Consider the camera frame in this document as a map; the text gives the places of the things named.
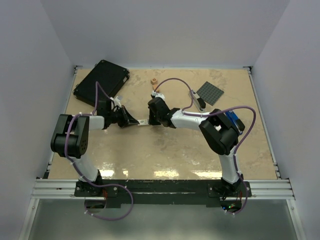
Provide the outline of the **grey metal stapler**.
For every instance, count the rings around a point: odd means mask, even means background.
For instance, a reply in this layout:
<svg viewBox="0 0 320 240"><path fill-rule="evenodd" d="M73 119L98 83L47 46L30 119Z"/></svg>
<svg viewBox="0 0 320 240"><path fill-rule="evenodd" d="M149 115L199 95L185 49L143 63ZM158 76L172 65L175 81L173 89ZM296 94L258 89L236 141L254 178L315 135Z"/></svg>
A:
<svg viewBox="0 0 320 240"><path fill-rule="evenodd" d="M206 110L206 102L193 89L188 93L188 95L198 111L200 113L204 113Z"/></svg>

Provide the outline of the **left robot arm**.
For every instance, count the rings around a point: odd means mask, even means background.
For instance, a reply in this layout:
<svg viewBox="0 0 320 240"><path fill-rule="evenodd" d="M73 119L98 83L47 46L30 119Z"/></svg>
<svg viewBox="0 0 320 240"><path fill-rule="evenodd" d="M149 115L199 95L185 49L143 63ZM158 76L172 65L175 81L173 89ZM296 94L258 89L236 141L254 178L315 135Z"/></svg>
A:
<svg viewBox="0 0 320 240"><path fill-rule="evenodd" d="M90 196L100 196L104 191L102 176L86 153L90 131L105 130L111 124L126 128L138 125L139 121L130 115L118 99L98 100L94 110L94 113L79 113L74 116L60 114L50 148L60 157L68 159L79 172L77 191Z"/></svg>

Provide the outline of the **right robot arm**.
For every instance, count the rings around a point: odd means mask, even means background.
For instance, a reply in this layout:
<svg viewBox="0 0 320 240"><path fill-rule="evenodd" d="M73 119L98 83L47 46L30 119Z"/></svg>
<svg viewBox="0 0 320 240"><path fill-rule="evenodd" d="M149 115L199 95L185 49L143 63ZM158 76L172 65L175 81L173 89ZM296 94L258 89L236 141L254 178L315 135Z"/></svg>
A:
<svg viewBox="0 0 320 240"><path fill-rule="evenodd" d="M148 102L149 119L156 125L173 129L200 131L210 149L218 154L221 168L221 187L227 196L233 197L241 190L242 172L238 168L236 146L240 135L237 127L224 113L215 109L208 116L185 112L180 108L169 109L160 97Z"/></svg>

